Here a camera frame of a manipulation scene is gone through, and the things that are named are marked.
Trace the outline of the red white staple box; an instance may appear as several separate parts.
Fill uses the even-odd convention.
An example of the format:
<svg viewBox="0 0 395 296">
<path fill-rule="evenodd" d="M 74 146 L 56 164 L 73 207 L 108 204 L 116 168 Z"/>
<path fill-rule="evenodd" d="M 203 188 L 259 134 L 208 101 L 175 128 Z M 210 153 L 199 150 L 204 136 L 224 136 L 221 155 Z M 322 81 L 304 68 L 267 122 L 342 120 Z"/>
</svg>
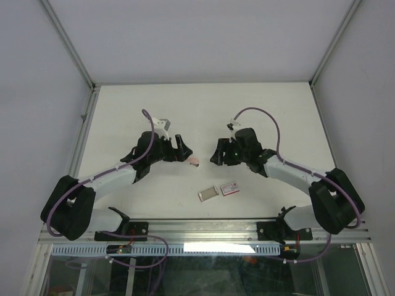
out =
<svg viewBox="0 0 395 296">
<path fill-rule="evenodd" d="M 220 187 L 223 196 L 232 195 L 240 191 L 237 183 L 230 183 Z"/>
</svg>

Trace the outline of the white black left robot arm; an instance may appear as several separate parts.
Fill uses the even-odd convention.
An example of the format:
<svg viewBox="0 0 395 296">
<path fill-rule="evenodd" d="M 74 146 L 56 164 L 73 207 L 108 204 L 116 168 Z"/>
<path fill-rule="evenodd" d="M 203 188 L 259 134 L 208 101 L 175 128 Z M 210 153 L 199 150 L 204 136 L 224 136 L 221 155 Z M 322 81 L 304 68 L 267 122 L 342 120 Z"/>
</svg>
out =
<svg viewBox="0 0 395 296">
<path fill-rule="evenodd" d="M 172 140 L 155 132 L 145 131 L 137 145 L 114 168 L 82 181 L 70 175 L 61 177 L 48 198 L 41 214 L 41 221 L 70 241 L 80 238 L 87 231 L 104 232 L 115 239 L 124 239 L 130 233 L 130 218 L 115 207 L 95 209 L 97 200 L 143 179 L 157 162 L 185 162 L 193 154 L 175 135 Z"/>
</svg>

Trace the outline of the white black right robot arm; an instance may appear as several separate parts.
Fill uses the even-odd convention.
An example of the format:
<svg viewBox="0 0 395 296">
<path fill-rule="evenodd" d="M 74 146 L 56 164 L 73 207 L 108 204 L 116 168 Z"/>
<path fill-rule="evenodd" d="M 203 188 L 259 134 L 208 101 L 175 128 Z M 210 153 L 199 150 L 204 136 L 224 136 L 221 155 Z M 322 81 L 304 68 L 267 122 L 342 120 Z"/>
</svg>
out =
<svg viewBox="0 0 395 296">
<path fill-rule="evenodd" d="M 276 233 L 289 239 L 301 229 L 321 227 L 339 234 L 360 222 L 365 204 L 343 170 L 322 173 L 281 160 L 278 152 L 264 149 L 252 128 L 238 130 L 230 138 L 220 138 L 210 162 L 235 166 L 246 164 L 256 174 L 282 181 L 310 197 L 303 207 L 282 208 L 277 217 Z"/>
</svg>

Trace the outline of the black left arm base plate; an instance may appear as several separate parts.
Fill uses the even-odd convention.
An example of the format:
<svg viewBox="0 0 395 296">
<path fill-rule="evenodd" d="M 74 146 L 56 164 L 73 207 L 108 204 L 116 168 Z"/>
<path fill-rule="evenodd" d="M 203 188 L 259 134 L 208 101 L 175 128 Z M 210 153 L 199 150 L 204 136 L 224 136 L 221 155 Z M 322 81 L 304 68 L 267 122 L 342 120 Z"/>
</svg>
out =
<svg viewBox="0 0 395 296">
<path fill-rule="evenodd" d="M 147 221 L 130 221 L 126 227 L 126 232 L 122 234 L 122 237 L 110 236 L 103 232 L 95 232 L 94 241 L 126 242 L 132 240 L 132 242 L 145 242 L 148 240 L 146 237 L 148 233 L 149 223 Z"/>
</svg>

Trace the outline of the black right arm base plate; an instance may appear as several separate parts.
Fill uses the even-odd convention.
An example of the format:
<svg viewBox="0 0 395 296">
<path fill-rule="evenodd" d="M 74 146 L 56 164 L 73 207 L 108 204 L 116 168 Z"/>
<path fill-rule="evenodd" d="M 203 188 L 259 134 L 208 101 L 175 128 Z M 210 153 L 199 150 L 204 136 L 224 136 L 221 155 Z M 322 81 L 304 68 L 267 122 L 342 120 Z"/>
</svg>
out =
<svg viewBox="0 0 395 296">
<path fill-rule="evenodd" d="M 259 241 L 275 241 L 284 244 L 286 241 L 311 241 L 310 229 L 291 230 L 286 224 L 277 221 L 258 221 L 256 223 Z"/>
</svg>

